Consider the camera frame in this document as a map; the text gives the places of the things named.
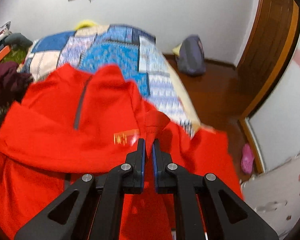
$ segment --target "baseboard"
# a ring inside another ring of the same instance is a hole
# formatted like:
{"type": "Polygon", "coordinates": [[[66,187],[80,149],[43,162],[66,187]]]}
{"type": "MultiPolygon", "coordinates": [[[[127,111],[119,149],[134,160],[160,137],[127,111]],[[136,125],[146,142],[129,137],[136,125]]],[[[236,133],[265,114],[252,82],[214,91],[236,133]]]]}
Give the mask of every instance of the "baseboard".
{"type": "MultiPolygon", "coordinates": [[[[176,60],[176,56],[174,54],[163,54],[167,60],[176,60]]],[[[235,65],[229,62],[219,61],[215,59],[206,58],[205,62],[211,63],[214,65],[224,66],[224,67],[230,67],[232,69],[236,69],[235,65]]]]}
{"type": "Polygon", "coordinates": [[[258,146],[255,142],[255,139],[254,139],[254,137],[251,133],[250,128],[248,127],[246,119],[245,118],[244,119],[240,118],[239,123],[242,127],[242,130],[243,130],[243,132],[244,132],[244,134],[245,134],[245,136],[248,140],[248,143],[249,143],[249,145],[252,149],[253,155],[255,157],[254,161],[256,163],[257,173],[258,174],[264,173],[265,172],[265,167],[264,167],[263,161],[261,160],[261,156],[259,154],[260,151],[258,150],[258,146]]]}

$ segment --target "pink shoe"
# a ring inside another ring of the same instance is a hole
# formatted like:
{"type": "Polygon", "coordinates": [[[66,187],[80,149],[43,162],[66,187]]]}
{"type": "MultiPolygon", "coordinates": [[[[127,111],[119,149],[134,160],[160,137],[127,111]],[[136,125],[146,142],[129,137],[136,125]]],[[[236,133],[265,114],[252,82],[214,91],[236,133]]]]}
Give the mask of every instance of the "pink shoe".
{"type": "Polygon", "coordinates": [[[254,155],[250,148],[249,143],[246,143],[242,148],[242,159],[241,159],[241,168],[244,173],[251,174],[252,173],[252,165],[253,165],[254,155]]]}

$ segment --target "triangular cutout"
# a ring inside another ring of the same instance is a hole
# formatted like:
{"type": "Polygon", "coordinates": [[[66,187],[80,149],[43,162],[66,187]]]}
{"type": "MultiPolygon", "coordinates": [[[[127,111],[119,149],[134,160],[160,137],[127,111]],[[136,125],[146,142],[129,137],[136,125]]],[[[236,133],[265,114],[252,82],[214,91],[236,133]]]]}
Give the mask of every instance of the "triangular cutout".
{"type": "Polygon", "coordinates": [[[231,224],[248,218],[248,214],[224,190],[219,191],[219,196],[231,224]]]}
{"type": "Polygon", "coordinates": [[[63,202],[61,202],[49,213],[48,218],[61,225],[65,225],[78,195],[78,190],[72,192],[63,202]]]}

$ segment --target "red sweatshirt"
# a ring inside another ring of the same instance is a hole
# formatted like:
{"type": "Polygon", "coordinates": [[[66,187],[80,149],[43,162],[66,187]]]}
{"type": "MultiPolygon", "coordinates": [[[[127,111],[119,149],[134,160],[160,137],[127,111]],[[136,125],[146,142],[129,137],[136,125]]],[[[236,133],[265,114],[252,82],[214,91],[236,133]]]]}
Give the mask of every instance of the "red sweatshirt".
{"type": "Polygon", "coordinates": [[[151,147],[190,172],[216,174],[241,196],[223,132],[200,129],[191,140],[182,127],[144,100],[115,65],[95,75],[70,65],[30,85],[0,129],[0,227],[9,238],[81,174],[102,174],[124,163],[137,144],[114,144],[114,134],[138,129],[149,161],[141,195],[126,195],[120,239],[171,239],[173,198],[154,192],[151,147]]]}

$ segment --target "red clothing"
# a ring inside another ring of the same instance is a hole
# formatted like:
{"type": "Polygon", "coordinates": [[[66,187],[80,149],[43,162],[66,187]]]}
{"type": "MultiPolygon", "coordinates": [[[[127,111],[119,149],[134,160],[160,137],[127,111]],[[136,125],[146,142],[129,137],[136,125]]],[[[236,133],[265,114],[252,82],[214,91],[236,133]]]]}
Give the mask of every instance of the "red clothing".
{"type": "Polygon", "coordinates": [[[101,174],[124,163],[136,144],[114,144],[114,133],[139,129],[146,140],[144,193],[126,195],[120,239],[171,239],[173,200],[154,192],[150,158],[154,138],[190,172],[215,173],[241,196],[223,132],[200,129],[194,138],[142,99],[134,82],[125,82],[117,66],[95,75],[70,65],[44,82],[30,85],[21,104],[14,103],[0,129],[0,227],[15,233],[64,189],[65,173],[101,174]],[[74,119],[86,86],[79,126],[74,119]]]}

